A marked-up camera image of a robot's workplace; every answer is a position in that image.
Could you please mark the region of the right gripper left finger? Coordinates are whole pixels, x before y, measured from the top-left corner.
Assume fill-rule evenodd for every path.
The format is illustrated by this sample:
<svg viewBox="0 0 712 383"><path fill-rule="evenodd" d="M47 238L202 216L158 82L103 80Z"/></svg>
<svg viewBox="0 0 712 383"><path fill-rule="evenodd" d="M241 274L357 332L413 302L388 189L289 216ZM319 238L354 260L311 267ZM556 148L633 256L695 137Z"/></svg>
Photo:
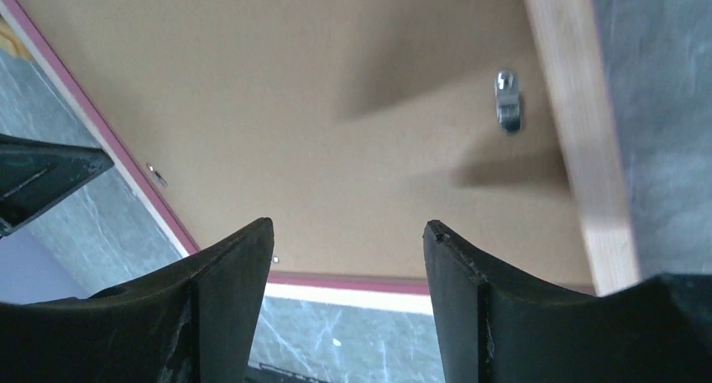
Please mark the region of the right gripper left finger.
<svg viewBox="0 0 712 383"><path fill-rule="evenodd" d="M1 306L4 382L241 382L273 257L258 218L86 299Z"/></svg>

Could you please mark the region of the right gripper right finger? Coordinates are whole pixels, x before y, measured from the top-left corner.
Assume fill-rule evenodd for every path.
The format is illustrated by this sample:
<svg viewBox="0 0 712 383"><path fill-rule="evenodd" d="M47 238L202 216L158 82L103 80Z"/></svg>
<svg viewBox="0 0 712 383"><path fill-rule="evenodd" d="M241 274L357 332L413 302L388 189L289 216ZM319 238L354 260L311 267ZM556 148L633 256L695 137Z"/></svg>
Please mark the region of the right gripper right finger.
<svg viewBox="0 0 712 383"><path fill-rule="evenodd" d="M541 280L432 220L427 282L448 382L708 382L711 279L661 274L608 296Z"/></svg>

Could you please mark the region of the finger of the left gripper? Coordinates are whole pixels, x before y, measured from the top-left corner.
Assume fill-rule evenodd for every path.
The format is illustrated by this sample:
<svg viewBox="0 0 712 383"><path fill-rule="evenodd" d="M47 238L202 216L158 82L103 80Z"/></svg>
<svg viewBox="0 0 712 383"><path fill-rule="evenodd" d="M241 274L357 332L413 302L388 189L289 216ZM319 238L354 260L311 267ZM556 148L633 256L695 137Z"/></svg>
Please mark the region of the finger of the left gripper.
<svg viewBox="0 0 712 383"><path fill-rule="evenodd" d="M99 148L1 136L1 236L17 232L113 167Z"/></svg>

